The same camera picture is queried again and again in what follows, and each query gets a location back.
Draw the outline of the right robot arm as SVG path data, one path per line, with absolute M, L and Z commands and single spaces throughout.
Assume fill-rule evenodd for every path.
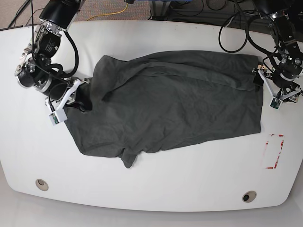
M 90 98 L 81 91 L 87 79 L 79 80 L 74 75 L 79 66 L 79 53 L 68 28 L 79 13 L 82 0 L 51 0 L 39 16 L 41 24 L 32 28 L 32 39 L 23 50 L 21 62 L 15 71 L 18 83 L 24 88 L 35 87 L 44 94 L 51 111 L 53 101 L 59 101 L 64 107 L 71 107 L 87 113 L 92 110 Z M 61 44 L 61 33 L 72 45 L 75 65 L 70 72 L 63 66 L 52 63 L 52 57 Z

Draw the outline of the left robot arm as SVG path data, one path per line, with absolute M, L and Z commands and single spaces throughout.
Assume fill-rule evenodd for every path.
M 255 15 L 245 19 L 245 43 L 266 55 L 272 68 L 263 64 L 253 69 L 254 83 L 265 85 L 271 96 L 271 106 L 278 108 L 286 102 L 296 103 L 303 94 L 295 79 L 303 75 L 303 53 L 295 38 L 295 26 L 292 22 L 299 5 L 294 0 L 255 0 Z M 250 36 L 250 25 L 257 19 L 268 19 L 275 50 L 270 52 L 257 45 Z

